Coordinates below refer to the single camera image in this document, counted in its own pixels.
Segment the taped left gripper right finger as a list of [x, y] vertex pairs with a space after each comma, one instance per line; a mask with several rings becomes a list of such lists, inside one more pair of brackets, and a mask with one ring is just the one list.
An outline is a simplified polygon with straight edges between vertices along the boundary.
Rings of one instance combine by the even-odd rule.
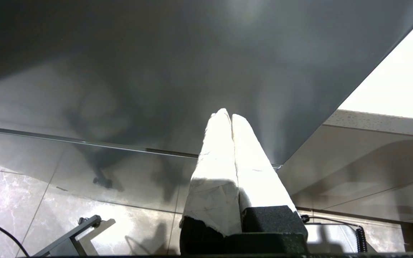
[[232, 132], [243, 232], [307, 235], [295, 204], [249, 122], [234, 114]]

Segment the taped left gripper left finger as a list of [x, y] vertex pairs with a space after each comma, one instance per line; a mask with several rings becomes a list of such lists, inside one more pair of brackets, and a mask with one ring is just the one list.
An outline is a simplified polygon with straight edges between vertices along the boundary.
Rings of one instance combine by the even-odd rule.
[[242, 232], [231, 118], [225, 108], [208, 119], [180, 222], [184, 256], [223, 254]]

